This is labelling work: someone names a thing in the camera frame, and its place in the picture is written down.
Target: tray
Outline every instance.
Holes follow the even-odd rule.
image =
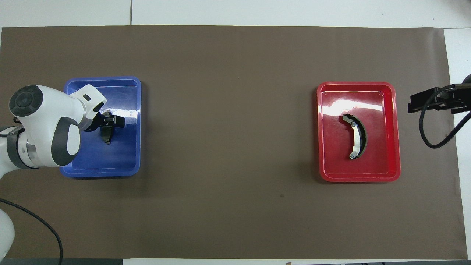
[[[100,109],[126,118],[124,128],[115,128],[111,144],[103,142],[100,129],[81,132],[81,147],[75,159],[61,167],[71,178],[124,177],[134,175],[140,167],[141,150],[141,82],[134,76],[74,78],[64,86],[71,94],[91,84],[107,99]]]
[[[341,120],[344,114],[356,116],[366,128],[367,146],[362,156],[356,159],[349,158],[354,137],[351,126]],[[399,177],[396,93],[391,84],[320,84],[317,88],[317,127],[319,170],[325,180],[391,182]]]

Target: black cable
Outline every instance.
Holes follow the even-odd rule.
[[[471,111],[466,114],[466,116],[458,123],[458,125],[450,132],[449,135],[447,135],[441,142],[438,144],[431,144],[427,137],[425,136],[425,133],[423,131],[423,117],[425,116],[425,111],[427,110],[428,106],[432,102],[432,100],[440,93],[446,91],[446,90],[451,90],[455,88],[455,85],[448,85],[445,87],[440,88],[439,90],[435,91],[425,102],[425,104],[422,107],[422,111],[420,112],[420,118],[419,118],[419,131],[420,131],[420,136],[422,137],[423,142],[430,148],[440,148],[444,145],[446,145],[454,136],[455,134],[464,126],[464,124],[471,119]]]
[[[19,206],[18,204],[15,204],[11,201],[7,201],[5,199],[0,199],[0,202],[3,202],[5,204],[8,204],[10,206],[13,206],[15,208],[18,208],[22,211],[24,211],[25,213],[31,215],[32,217],[38,219],[38,221],[40,221],[43,225],[45,225],[47,228],[49,228],[49,230],[51,230],[51,232],[54,234],[54,236],[56,237],[57,239],[57,243],[59,244],[59,262],[57,263],[58,265],[61,265],[62,264],[62,257],[64,255],[64,252],[62,250],[62,242],[59,238],[59,235],[57,234],[57,232],[54,230],[54,228],[52,228],[52,226],[50,224],[48,224],[48,222],[44,221],[41,217],[37,216],[35,213],[33,213],[32,211],[22,207],[22,206]]]

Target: curved metal part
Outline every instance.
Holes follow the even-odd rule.
[[[366,128],[363,126],[363,123],[353,115],[344,114],[342,115],[342,120],[350,124],[353,130],[353,150],[350,153],[349,158],[359,158],[363,155],[363,152],[366,149],[366,144],[368,143]]]

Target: blue tray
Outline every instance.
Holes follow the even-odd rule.
[[[73,78],[64,86],[72,94],[91,84],[107,99],[101,108],[126,118],[124,128],[115,128],[111,144],[103,142],[100,129],[81,132],[81,147],[75,159],[60,168],[70,178],[103,178],[134,175],[141,161],[141,82],[134,76]]]

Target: brown mat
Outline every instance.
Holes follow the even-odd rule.
[[[78,181],[53,168],[0,180],[0,197],[57,229],[65,257],[466,258],[455,142],[426,147],[406,107],[449,84],[443,30],[5,28],[0,124],[11,124],[8,99],[24,85],[113,75],[143,84],[137,175]],[[320,179],[311,94],[325,81],[395,86],[396,182]],[[426,118],[434,141],[453,126],[446,111]],[[1,207],[16,227],[8,257],[57,256],[47,229]]]

